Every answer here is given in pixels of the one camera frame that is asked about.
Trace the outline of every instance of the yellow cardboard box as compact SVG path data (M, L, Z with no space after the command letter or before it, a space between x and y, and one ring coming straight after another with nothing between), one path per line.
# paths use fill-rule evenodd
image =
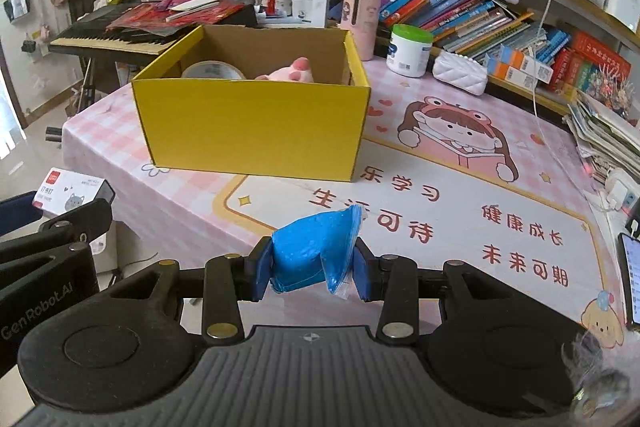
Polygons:
M314 84L180 78L201 60L255 78L298 57L309 59ZM156 166L351 180L370 87L347 31L200 26L132 85Z

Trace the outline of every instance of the desk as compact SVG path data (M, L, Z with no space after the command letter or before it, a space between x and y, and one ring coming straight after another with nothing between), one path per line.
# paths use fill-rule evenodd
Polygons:
M248 252L299 217L359 202L367 211L360 235L376 255L399 253L438 269L463 259L576 321L606 289L622 317L618 277L593 214L533 115L429 76L405 78L378 58L366 70L372 93L352 183L156 168L130 86L66 123L65 165L108 179L114 218L182 267ZM574 181L590 189L572 137L540 125ZM308 322L319 296L336 299L322 288L303 291L295 298L308 306L293 306L289 318ZM355 300L326 320L359 317ZM376 320L373 313L357 322ZM437 321L431 306L427 322Z

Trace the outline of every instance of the white quilted bag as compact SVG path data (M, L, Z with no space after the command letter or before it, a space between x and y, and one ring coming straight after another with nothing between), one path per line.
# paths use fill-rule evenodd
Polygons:
M486 68L462 55L440 52L433 64L433 76L471 94L481 95L486 86Z

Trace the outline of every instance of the green lid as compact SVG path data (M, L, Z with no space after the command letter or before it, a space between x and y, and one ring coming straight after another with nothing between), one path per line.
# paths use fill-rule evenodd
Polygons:
M421 28L409 26L408 24L394 24L391 32L408 41L423 42L424 44L431 44L433 42L433 34Z

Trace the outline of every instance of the smartphone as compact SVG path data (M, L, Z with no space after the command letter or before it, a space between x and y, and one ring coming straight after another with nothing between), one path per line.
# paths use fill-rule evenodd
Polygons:
M629 330L640 330L640 241L621 233L618 243L618 261L625 292L626 327Z

